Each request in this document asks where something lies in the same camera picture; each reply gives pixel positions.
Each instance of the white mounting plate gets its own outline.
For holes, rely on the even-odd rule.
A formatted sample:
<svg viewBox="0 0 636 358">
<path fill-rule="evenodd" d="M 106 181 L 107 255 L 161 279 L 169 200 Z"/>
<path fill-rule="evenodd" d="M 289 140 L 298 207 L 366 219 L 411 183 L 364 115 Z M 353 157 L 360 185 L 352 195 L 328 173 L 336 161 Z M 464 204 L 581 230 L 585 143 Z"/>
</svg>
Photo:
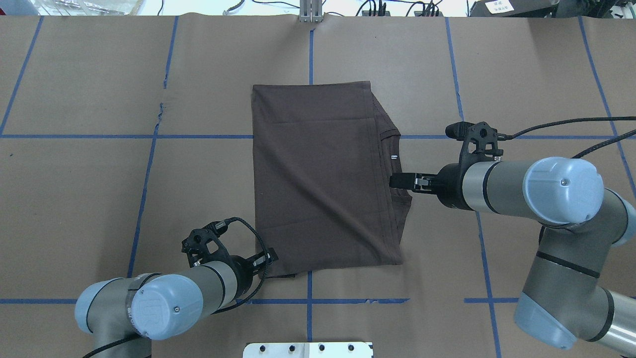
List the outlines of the white mounting plate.
<svg viewBox="0 0 636 358">
<path fill-rule="evenodd" d="M 250 343 L 243 358 L 373 358 L 371 342 Z"/>
</svg>

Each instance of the dark brown cloth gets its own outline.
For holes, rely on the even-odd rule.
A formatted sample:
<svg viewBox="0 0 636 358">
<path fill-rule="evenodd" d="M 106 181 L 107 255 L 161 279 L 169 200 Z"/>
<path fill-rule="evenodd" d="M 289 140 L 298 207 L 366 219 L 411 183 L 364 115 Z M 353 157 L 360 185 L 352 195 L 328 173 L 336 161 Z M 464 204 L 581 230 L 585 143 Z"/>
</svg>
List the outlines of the dark brown cloth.
<svg viewBox="0 0 636 358">
<path fill-rule="evenodd" d="M 255 85 L 252 115 L 256 226 L 279 256 L 268 275 L 402 263 L 400 133 L 370 82 Z"/>
</svg>

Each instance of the white bracket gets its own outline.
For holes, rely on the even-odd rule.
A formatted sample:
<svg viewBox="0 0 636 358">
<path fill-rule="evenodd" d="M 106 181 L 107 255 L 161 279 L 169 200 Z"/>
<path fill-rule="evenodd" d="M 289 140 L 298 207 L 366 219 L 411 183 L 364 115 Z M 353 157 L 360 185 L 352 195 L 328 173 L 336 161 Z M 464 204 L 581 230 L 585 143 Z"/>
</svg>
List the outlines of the white bracket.
<svg viewBox="0 0 636 358">
<path fill-rule="evenodd" d="M 300 0 L 300 22 L 322 22 L 322 0 Z"/>
<path fill-rule="evenodd" d="M 250 343 L 243 358 L 373 358 L 371 342 Z"/>
</svg>

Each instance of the blue joint cap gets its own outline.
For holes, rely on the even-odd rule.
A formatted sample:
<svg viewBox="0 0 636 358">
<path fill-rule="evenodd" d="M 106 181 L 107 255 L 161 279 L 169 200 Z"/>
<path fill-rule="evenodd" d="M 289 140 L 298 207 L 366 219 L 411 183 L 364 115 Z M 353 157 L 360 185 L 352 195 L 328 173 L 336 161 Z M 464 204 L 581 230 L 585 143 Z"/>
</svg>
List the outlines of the blue joint cap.
<svg viewBox="0 0 636 358">
<path fill-rule="evenodd" d="M 618 195 L 617 192 L 611 189 L 608 190 L 618 196 L 618 198 L 623 202 L 625 210 L 627 211 L 627 228 L 625 229 L 625 232 L 623 233 L 621 238 L 612 244 L 612 247 L 617 247 L 623 245 L 627 241 L 630 241 L 634 234 L 636 234 L 636 209 L 634 209 L 634 207 L 627 200 Z"/>
<path fill-rule="evenodd" d="M 523 332 L 552 347 L 566 350 L 576 342 L 576 337 L 561 322 L 523 292 L 515 311 L 515 323 Z"/>
<path fill-rule="evenodd" d="M 93 283 L 88 286 L 81 295 L 79 295 L 79 298 L 75 303 L 75 321 L 78 323 L 79 329 L 88 334 L 93 334 L 93 331 L 88 328 L 88 310 L 90 309 L 90 305 L 93 303 L 93 300 L 99 291 L 101 291 L 107 284 L 121 279 L 122 277 L 118 277 L 108 281 Z"/>
<path fill-rule="evenodd" d="M 165 340 L 197 323 L 203 312 L 203 294 L 188 277 L 163 275 L 137 291 L 130 311 L 132 324 L 143 336 Z"/>
<path fill-rule="evenodd" d="M 549 157 L 535 162 L 523 178 L 523 196 L 542 220 L 580 224 L 593 218 L 603 203 L 603 179 L 582 159 Z"/>
</svg>

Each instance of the white sticker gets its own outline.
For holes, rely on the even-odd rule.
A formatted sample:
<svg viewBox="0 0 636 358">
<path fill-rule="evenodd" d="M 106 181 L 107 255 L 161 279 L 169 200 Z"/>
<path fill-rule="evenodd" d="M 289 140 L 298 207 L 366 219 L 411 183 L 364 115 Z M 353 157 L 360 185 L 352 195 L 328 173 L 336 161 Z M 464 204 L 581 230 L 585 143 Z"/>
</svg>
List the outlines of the white sticker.
<svg viewBox="0 0 636 358">
<path fill-rule="evenodd" d="M 496 0 L 485 4 L 490 13 L 507 13 L 515 10 L 509 0 Z"/>
</svg>

